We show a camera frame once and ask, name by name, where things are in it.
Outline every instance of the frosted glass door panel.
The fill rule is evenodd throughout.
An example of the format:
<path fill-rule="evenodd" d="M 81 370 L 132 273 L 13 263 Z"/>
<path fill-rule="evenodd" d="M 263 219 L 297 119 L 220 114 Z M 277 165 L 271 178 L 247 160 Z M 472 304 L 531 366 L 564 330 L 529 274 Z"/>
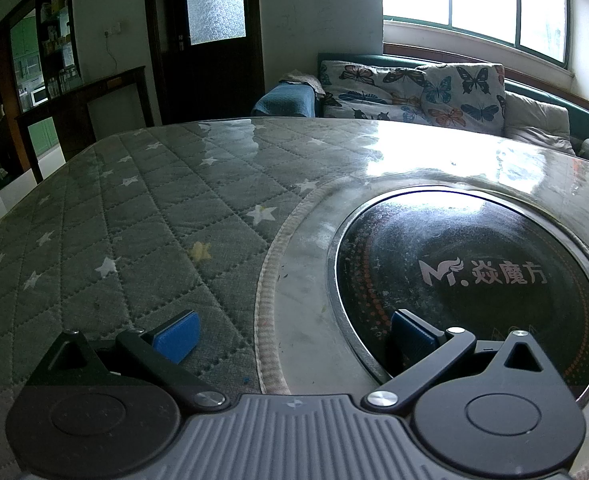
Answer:
<path fill-rule="evenodd" d="M 188 0 L 190 44 L 244 38 L 243 0 Z"/>

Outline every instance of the electrical cable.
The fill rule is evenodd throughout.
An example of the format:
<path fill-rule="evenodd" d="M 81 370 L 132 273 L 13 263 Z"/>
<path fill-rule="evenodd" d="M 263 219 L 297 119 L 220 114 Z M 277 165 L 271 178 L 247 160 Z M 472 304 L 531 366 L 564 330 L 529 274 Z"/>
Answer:
<path fill-rule="evenodd" d="M 108 53 L 108 56 L 110 56 L 112 58 L 112 61 L 114 61 L 114 73 L 116 73 L 116 68 L 118 66 L 118 63 L 116 62 L 116 57 L 114 57 L 112 55 L 112 52 L 110 52 L 110 47 L 108 46 L 108 35 L 106 34 L 106 52 Z"/>

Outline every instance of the window frame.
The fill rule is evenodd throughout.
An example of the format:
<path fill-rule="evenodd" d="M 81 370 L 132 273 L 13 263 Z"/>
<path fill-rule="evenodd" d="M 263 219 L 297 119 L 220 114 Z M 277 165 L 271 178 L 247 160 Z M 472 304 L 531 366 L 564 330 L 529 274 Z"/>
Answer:
<path fill-rule="evenodd" d="M 571 0 L 565 0 L 565 47 L 563 52 L 563 61 L 559 61 L 558 59 L 554 59 L 553 57 L 547 56 L 542 52 L 538 52 L 521 44 L 521 0 L 516 0 L 516 33 L 514 35 L 514 43 L 510 43 L 509 41 L 499 40 L 498 38 L 493 38 L 492 36 L 487 36 L 485 34 L 481 34 L 480 32 L 474 32 L 473 30 L 467 30 L 465 28 L 454 27 L 452 25 L 452 0 L 449 0 L 449 15 L 448 15 L 448 23 L 436 23 L 436 22 L 427 22 L 425 20 L 415 20 L 414 18 L 401 18 L 399 16 L 388 16 L 386 14 L 383 15 L 384 20 L 390 20 L 392 22 L 402 22 L 402 23 L 415 23 L 417 25 L 428 25 L 430 27 L 442 28 L 444 30 L 451 30 L 452 32 L 460 32 L 462 34 L 468 34 L 469 36 L 474 36 L 476 38 L 481 38 L 483 40 L 493 41 L 495 43 L 500 43 L 505 46 L 509 46 L 515 48 L 516 50 L 520 50 L 521 52 L 525 52 L 526 54 L 530 54 L 531 56 L 536 56 L 542 60 L 548 61 L 552 64 L 560 66 L 567 70 L 569 65 L 569 58 L 570 58 L 570 39 L 571 39 L 571 8 L 570 8 Z"/>

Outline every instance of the yellow star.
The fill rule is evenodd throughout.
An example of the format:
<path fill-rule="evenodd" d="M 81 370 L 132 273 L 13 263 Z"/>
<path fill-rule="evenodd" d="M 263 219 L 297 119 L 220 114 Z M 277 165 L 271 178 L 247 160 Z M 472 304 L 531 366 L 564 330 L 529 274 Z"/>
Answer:
<path fill-rule="evenodd" d="M 188 249 L 188 256 L 190 256 L 195 264 L 199 263 L 201 260 L 211 260 L 212 256 L 208 252 L 209 249 L 210 244 L 194 242 L 192 248 Z"/>

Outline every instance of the white pillow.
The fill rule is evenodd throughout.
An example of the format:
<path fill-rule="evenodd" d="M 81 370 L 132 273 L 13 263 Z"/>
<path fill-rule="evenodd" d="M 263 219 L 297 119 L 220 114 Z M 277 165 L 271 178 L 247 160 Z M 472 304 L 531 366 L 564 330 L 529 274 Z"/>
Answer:
<path fill-rule="evenodd" d="M 425 74 L 347 61 L 322 61 L 323 116 L 429 124 L 421 111 Z"/>
<path fill-rule="evenodd" d="M 535 101 L 524 95 L 505 92 L 505 127 L 533 126 L 553 136 L 570 136 L 567 108 Z"/>
<path fill-rule="evenodd" d="M 535 101 L 524 95 L 505 93 L 505 136 L 574 155 L 570 143 L 567 109 Z"/>
<path fill-rule="evenodd" d="M 423 65 L 423 113 L 434 126 L 503 134 L 505 75 L 492 63 Z"/>
<path fill-rule="evenodd" d="M 543 148 L 550 148 L 557 152 L 567 153 L 568 155 L 575 155 L 572 149 L 572 144 L 565 137 L 550 135 L 545 130 L 536 128 L 534 126 L 521 126 L 515 128 L 513 126 L 505 127 L 505 136 L 508 139 L 520 140 Z"/>

